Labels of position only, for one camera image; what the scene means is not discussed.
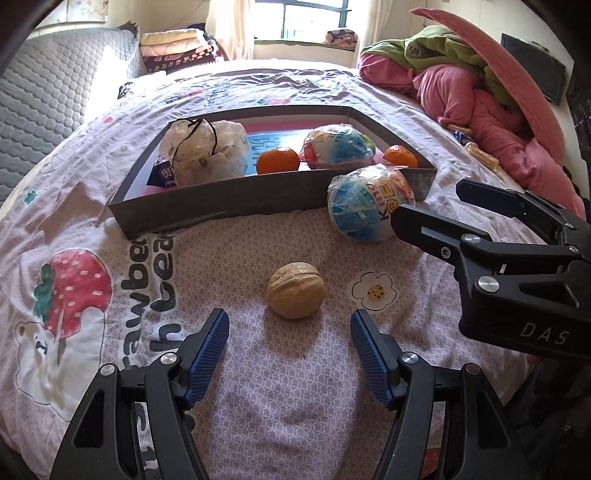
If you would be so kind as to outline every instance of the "white plastic bag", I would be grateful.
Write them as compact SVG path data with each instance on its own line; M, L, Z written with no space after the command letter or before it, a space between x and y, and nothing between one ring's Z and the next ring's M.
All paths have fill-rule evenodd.
M248 164L246 130L221 120L179 120L165 134L160 153L171 160L178 187L242 177Z

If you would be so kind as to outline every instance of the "green blanket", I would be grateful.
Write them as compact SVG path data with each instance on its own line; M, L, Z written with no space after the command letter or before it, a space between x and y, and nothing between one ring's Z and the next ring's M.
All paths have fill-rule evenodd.
M476 51L443 25L430 25L406 40L382 40L361 51L388 57L416 73L434 65L457 65L478 75L497 102L511 109L517 103Z

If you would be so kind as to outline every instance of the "gray quilted mattress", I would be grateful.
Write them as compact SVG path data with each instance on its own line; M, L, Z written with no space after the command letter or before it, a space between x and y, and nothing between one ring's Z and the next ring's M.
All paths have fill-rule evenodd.
M120 60L116 65L125 78L145 72L137 32L126 28L67 30L32 38L20 48L0 79L0 205L84 123L105 52Z

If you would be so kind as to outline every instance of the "stack of folded blankets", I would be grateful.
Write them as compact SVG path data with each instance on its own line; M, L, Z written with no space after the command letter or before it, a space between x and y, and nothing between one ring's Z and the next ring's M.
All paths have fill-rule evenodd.
M348 28L340 28L338 30L331 30L326 34L325 43L333 47L344 48L345 50L355 50L359 37L357 33Z
M148 72L177 70L216 61L217 44L207 41L203 31L196 28L145 33L139 41L139 49Z

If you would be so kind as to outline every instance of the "bed sheet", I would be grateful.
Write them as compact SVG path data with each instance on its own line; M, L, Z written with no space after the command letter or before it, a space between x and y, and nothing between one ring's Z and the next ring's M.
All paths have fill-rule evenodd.
M190 412L213 480L371 478L393 414L372 398L349 337L350 313L368 305L353 292L368 281L394 291L371 315L404 349L443 367L479 363L504 401L527 376L524 355L459 333L450 266L396 239L352 242L325 209L124 238L106 204L168 122L277 103L358 109L437 166L424 208L495 240L540 242L517 220L464 204L454 192L465 177L515 188L510 179L481 166L412 101L354 70L228 62L125 98L80 127L0 212L0 433L41 479L100 364L146 365L198 331L216 307L229 313L230 337L206 398ZM278 317L264 299L270 275L292 261L315 265L327 284L321 310L301 321ZM156 475L142 405L138 414L145 464ZM431 447L442 424L437 408Z

